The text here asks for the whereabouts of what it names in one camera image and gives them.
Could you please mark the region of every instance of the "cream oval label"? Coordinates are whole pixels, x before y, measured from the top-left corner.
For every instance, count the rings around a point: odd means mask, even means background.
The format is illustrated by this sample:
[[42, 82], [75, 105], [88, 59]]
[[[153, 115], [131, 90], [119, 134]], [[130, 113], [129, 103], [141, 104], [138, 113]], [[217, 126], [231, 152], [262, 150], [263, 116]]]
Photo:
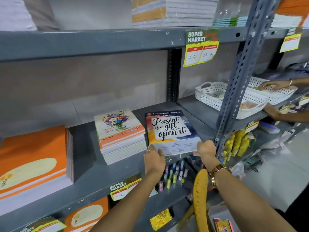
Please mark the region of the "cream oval label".
[[0, 191], [46, 174], [53, 170], [56, 164], [56, 159], [46, 158], [21, 165], [0, 177]]
[[103, 213], [103, 207], [101, 205], [95, 204], [83, 208], [78, 211], [72, 218], [71, 225], [73, 227], [81, 226], [87, 222], [99, 218]]

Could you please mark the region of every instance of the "gold watch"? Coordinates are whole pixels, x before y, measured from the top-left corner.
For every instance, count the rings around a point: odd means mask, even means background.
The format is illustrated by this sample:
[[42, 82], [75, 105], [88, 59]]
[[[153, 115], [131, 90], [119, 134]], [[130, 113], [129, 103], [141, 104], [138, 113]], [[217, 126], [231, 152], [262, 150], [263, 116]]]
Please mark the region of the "gold watch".
[[216, 181], [214, 179], [214, 176], [216, 175], [217, 172], [219, 172], [221, 169], [226, 169], [227, 171], [229, 171], [230, 173], [231, 170], [226, 167], [224, 164], [218, 164], [217, 166], [214, 167], [214, 169], [209, 173], [209, 176], [211, 178], [211, 184], [213, 186], [213, 188], [217, 188], [217, 185], [216, 185]]

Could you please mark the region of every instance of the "hand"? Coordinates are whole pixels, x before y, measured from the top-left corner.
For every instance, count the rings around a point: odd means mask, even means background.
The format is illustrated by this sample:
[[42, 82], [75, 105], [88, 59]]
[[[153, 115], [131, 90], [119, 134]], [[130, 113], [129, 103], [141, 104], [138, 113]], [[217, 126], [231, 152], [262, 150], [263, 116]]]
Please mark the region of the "hand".
[[270, 80], [270, 81], [265, 81], [262, 83], [259, 88], [263, 88], [268, 85], [274, 85], [275, 87], [272, 88], [272, 91], [278, 90], [278, 89], [283, 89], [287, 88], [290, 86], [291, 81], [290, 80]]
[[146, 175], [154, 174], [158, 178], [158, 181], [160, 181], [165, 169], [165, 156], [162, 149], [156, 151], [155, 147], [151, 144], [144, 154], [144, 163]]
[[207, 170], [210, 172], [214, 169], [214, 167], [220, 164], [220, 160], [218, 160], [216, 155], [216, 146], [211, 140], [206, 142], [198, 142], [197, 143], [197, 151], [193, 152], [194, 156], [200, 156], [202, 162], [204, 163]]
[[275, 106], [269, 103], [266, 104], [263, 110], [275, 120], [281, 115], [281, 112]]

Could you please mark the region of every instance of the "white basket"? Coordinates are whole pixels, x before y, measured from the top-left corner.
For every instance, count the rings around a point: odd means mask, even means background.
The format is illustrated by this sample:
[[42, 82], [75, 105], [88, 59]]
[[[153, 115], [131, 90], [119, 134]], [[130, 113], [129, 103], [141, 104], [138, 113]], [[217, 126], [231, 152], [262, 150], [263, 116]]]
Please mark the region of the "white basket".
[[268, 92], [263, 92], [260, 90], [252, 89], [252, 87], [258, 87], [263, 82], [268, 81], [265, 79], [257, 78], [257, 77], [251, 77], [250, 81], [248, 83], [247, 91], [254, 91], [256, 93], [259, 93], [261, 95], [264, 95], [269, 98], [269, 103], [271, 105], [276, 105], [280, 102], [283, 102], [284, 100], [288, 99], [292, 96], [292, 94], [297, 90], [297, 87], [290, 86], [286, 89], [279, 89], [276, 91], [272, 91], [272, 88], [274, 88], [274, 85], [265, 86], [264, 89], [268, 90]]
[[[210, 84], [209, 87], [202, 88], [203, 85]], [[195, 97], [197, 100], [211, 106], [212, 108], [220, 111], [222, 101], [218, 98], [214, 98], [207, 93], [211, 93], [214, 91], [226, 91], [227, 84], [223, 82], [205, 82], [202, 85], [195, 88]], [[257, 103], [258, 105], [251, 109], [239, 109], [236, 119], [242, 120], [246, 117], [249, 117], [260, 110], [262, 110], [265, 105], [268, 103], [268, 98], [256, 93], [255, 91], [245, 91], [242, 102], [250, 101]]]

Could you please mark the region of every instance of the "person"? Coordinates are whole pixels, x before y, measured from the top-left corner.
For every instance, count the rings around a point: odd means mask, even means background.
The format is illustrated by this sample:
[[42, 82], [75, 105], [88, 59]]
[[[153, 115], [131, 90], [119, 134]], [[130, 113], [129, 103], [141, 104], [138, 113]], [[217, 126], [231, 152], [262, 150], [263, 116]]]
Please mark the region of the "person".
[[[291, 85], [309, 85], [309, 78], [297, 78], [291, 80], [280, 80], [280, 81], [266, 81], [260, 85], [261, 88], [265, 86], [272, 85], [274, 88], [273, 91], [287, 88]], [[264, 107], [264, 111], [271, 116], [274, 120], [277, 121], [290, 121], [290, 122], [309, 122], [309, 111], [300, 111], [297, 113], [287, 113], [281, 114], [280, 111], [273, 105], [267, 104]], [[297, 231], [306, 231], [307, 226], [304, 223], [309, 218], [309, 213], [304, 205], [309, 205], [308, 200], [309, 195], [309, 184], [305, 189], [300, 193], [300, 195], [293, 201], [293, 203], [288, 207], [286, 212], [283, 212], [279, 209], [276, 211], [289, 222], [295, 230]]]
[[[199, 142], [194, 153], [201, 157], [208, 172], [221, 164], [215, 154], [216, 147], [211, 140]], [[164, 154], [161, 149], [157, 152], [153, 145], [150, 145], [144, 154], [144, 162], [145, 177], [91, 229], [91, 232], [129, 232], [134, 229], [153, 187], [165, 169]], [[222, 168], [214, 178], [241, 232], [295, 232], [264, 199], [246, 187], [230, 171]]]
[[[266, 81], [262, 83], [259, 87], [263, 88], [265, 86], [273, 85], [273, 91], [278, 89], [287, 88], [291, 85], [309, 85], [309, 77], [307, 78], [297, 78], [291, 80], [277, 80], [277, 81]], [[290, 122], [309, 122], [309, 111], [301, 111], [297, 113], [287, 113], [282, 114], [275, 106], [269, 103], [264, 107], [264, 111], [277, 121], [290, 121]]]

